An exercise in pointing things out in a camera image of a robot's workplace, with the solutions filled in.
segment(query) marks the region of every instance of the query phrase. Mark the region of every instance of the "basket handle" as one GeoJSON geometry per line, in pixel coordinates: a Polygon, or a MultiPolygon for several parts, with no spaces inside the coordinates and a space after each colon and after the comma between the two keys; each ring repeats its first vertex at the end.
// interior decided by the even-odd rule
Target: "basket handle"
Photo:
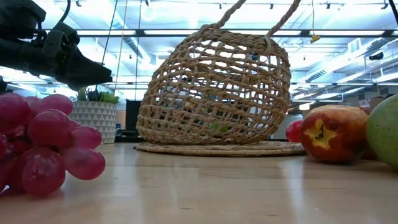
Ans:
{"type": "MultiPolygon", "coordinates": [[[[292,3],[292,5],[290,6],[289,10],[285,13],[285,15],[280,19],[280,21],[269,30],[267,36],[270,37],[273,34],[275,34],[275,32],[277,32],[284,24],[285,22],[292,16],[292,14],[296,11],[296,9],[298,8],[299,4],[300,4],[301,0],[294,0],[294,2],[292,3]]],[[[245,3],[246,0],[239,0],[237,3],[235,3],[230,9],[228,9],[224,16],[220,19],[220,21],[218,21],[217,23],[214,24],[210,24],[206,27],[202,27],[204,29],[209,29],[209,28],[215,28],[215,29],[219,29],[221,27],[223,27],[225,25],[225,23],[229,20],[229,18],[231,17],[231,15],[237,10],[239,9],[243,3],[245,3]]]]}

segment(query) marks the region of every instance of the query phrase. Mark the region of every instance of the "potted plant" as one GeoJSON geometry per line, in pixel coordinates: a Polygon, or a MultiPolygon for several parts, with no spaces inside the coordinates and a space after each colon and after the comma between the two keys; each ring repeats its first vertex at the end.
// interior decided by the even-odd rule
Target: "potted plant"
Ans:
{"type": "Polygon", "coordinates": [[[70,119],[98,129],[102,134],[102,144],[112,144],[116,133],[118,103],[119,97],[112,93],[82,88],[78,92],[77,101],[73,102],[70,119]]]}

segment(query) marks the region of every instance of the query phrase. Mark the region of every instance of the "ceiling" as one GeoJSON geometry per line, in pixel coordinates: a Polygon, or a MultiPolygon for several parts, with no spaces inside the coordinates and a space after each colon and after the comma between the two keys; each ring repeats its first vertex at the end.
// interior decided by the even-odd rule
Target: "ceiling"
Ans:
{"type": "MultiPolygon", "coordinates": [[[[66,0],[35,0],[35,2],[47,12],[43,29],[51,29],[58,22],[67,6],[66,0]]],[[[148,1],[149,6],[147,6],[145,1],[120,0],[112,23],[116,1],[79,1],[80,7],[75,2],[72,2],[72,8],[65,23],[83,34],[78,46],[79,49],[83,55],[97,62],[102,61],[104,57],[105,66],[112,70],[114,82],[118,82],[118,84],[109,83],[105,86],[110,90],[116,88],[116,94],[121,98],[133,100],[142,99],[155,69],[184,39],[183,36],[168,35],[167,30],[199,29],[203,24],[217,22],[234,3],[230,0],[151,0],[148,1]],[[131,35],[123,39],[114,35],[109,40],[104,35],[98,37],[95,37],[94,34],[84,35],[87,32],[92,32],[92,30],[102,30],[106,34],[110,27],[122,29],[123,24],[125,24],[124,28],[127,30],[138,32],[138,30],[157,29],[164,34],[156,37],[131,35]]],[[[277,3],[267,0],[247,0],[246,4],[231,16],[231,19],[223,28],[245,29],[245,32],[248,33],[264,32],[263,30],[270,29],[279,21],[291,3],[292,0],[279,0],[277,3]]],[[[305,82],[338,83],[346,77],[368,71],[355,78],[346,78],[345,82],[369,84],[381,81],[381,79],[376,80],[379,76],[395,73],[395,62],[390,63],[391,60],[396,58],[395,54],[398,49],[396,43],[393,42],[395,40],[393,36],[388,38],[361,37],[358,39],[360,34],[365,33],[357,32],[338,37],[330,35],[322,37],[323,30],[363,30],[362,32],[395,30],[397,23],[391,7],[382,9],[383,7],[383,0],[314,0],[315,18],[313,21],[311,0],[302,1],[300,7],[285,23],[283,29],[309,30],[314,28],[315,33],[319,34],[321,39],[311,44],[310,35],[308,37],[273,38],[289,54],[292,71],[291,82],[293,82],[290,93],[293,99],[312,100],[315,99],[314,97],[325,93],[344,93],[355,88],[366,87],[355,85],[330,86],[329,84],[305,85],[305,82]],[[361,54],[358,51],[352,52],[353,50],[350,49],[350,43],[353,43],[353,41],[361,42],[359,44],[359,50],[362,50],[361,54]],[[382,60],[371,61],[368,59],[368,56],[376,54],[380,50],[384,52],[382,60]]],[[[44,92],[46,88],[67,89],[65,85],[39,83],[43,80],[50,80],[50,77],[40,76],[40,78],[37,78],[28,73],[5,68],[0,71],[2,71],[1,74],[6,81],[14,82],[15,85],[32,86],[44,92]]],[[[391,76],[384,82],[393,82],[394,79],[395,76],[391,76]]],[[[65,93],[72,96],[69,90],[65,90],[65,93]]],[[[321,98],[323,100],[340,99],[340,95],[329,98],[323,96],[321,98]]]]}

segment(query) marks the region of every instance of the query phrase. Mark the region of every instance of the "wooden table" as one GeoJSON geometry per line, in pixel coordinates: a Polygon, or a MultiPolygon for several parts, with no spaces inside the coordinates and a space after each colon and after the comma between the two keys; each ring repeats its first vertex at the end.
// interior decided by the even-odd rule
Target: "wooden table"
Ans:
{"type": "Polygon", "coordinates": [[[380,162],[149,154],[101,146],[103,175],[42,200],[0,197],[0,223],[398,223],[398,173],[380,162]]]}

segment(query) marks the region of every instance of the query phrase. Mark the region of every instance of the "round jute mat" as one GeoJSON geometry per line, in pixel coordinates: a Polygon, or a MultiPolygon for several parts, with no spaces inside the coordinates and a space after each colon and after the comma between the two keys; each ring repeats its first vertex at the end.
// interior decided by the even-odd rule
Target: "round jute mat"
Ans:
{"type": "Polygon", "coordinates": [[[305,150],[300,143],[281,141],[262,141],[247,145],[163,145],[141,143],[138,150],[146,152],[157,152],[167,154],[178,154],[185,156],[233,156],[233,157],[254,157],[254,156],[298,156],[304,155],[305,150]]]}

